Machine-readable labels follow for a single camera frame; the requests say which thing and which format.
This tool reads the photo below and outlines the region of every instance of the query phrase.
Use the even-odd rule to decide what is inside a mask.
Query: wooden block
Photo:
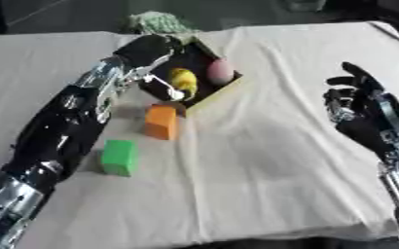
[[[176,109],[167,105],[151,106],[145,117],[145,134],[162,140],[173,140],[177,132]]]
[[[104,172],[111,175],[130,176],[136,167],[137,148],[127,140],[108,140],[101,157]]]

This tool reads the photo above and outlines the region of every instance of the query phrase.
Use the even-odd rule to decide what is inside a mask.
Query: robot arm
[[[151,73],[178,53],[181,43],[172,37],[140,37],[65,87],[28,123],[0,169],[0,249],[15,247],[55,185],[74,173],[131,84],[157,79],[171,99],[183,98]]]
[[[351,76],[327,80],[325,105],[336,129],[373,151],[381,160],[380,178],[396,206],[399,224],[399,101],[369,73],[348,62]]]

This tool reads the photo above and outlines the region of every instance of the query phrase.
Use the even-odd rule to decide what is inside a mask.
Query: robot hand
[[[327,80],[330,86],[325,94],[325,105],[336,129],[376,153],[383,160],[392,148],[381,138],[379,119],[382,119],[373,94],[384,91],[380,83],[356,65],[344,62],[344,71],[351,76]]]
[[[324,94],[327,111],[339,132],[380,158],[399,224],[399,101],[360,67],[344,62],[343,69],[351,76],[327,80],[334,87]]]

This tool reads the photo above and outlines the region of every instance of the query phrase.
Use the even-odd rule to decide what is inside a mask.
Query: table
[[[382,23],[257,26],[198,34],[243,83],[181,122],[142,135],[155,99],[131,89],[82,168],[61,183],[18,248],[162,248],[233,238],[398,234],[378,160],[337,133],[324,81],[358,64],[399,98],[399,37]],[[133,36],[0,36],[0,166],[30,118]],[[131,178],[103,175],[105,139],[139,148]]]

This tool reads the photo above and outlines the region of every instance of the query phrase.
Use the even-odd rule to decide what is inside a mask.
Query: cardboard box
[[[165,104],[174,106],[182,116],[189,116],[199,108],[211,104],[221,94],[240,84],[241,74],[235,71],[233,80],[224,86],[216,86],[207,79],[207,68],[211,62],[219,58],[209,47],[197,37],[192,37],[185,42],[185,53],[172,58],[169,62],[156,68],[153,73],[161,79],[168,81],[169,73],[173,68],[186,68],[191,70],[198,79],[198,92],[194,99],[189,101],[167,102],[167,88],[161,84],[144,84],[141,88],[154,95]]]

